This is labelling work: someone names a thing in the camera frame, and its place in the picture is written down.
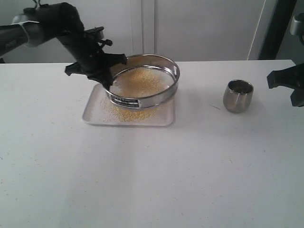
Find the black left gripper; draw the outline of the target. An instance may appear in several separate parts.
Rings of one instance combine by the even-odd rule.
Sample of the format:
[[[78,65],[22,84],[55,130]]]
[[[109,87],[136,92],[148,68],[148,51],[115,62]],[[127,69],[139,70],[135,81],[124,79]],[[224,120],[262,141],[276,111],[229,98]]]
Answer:
[[[88,79],[101,82],[103,87],[113,85],[110,68],[127,64],[125,54],[105,53],[97,42],[84,34],[69,33],[58,37],[59,42],[74,57],[75,62],[65,67],[68,76],[86,75]]]

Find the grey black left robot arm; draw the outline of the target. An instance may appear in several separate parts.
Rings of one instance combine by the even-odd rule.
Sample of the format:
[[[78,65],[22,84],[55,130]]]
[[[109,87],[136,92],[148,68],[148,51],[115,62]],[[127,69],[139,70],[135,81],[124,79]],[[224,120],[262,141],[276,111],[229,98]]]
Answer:
[[[25,8],[10,25],[0,27],[0,54],[22,45],[37,47],[56,38],[75,59],[65,68],[68,76],[85,75],[109,89],[114,81],[111,67],[126,64],[127,57],[103,51],[104,46],[113,44],[104,39],[103,30],[104,27],[86,30],[76,7],[67,2],[49,5],[35,1],[34,7]]]

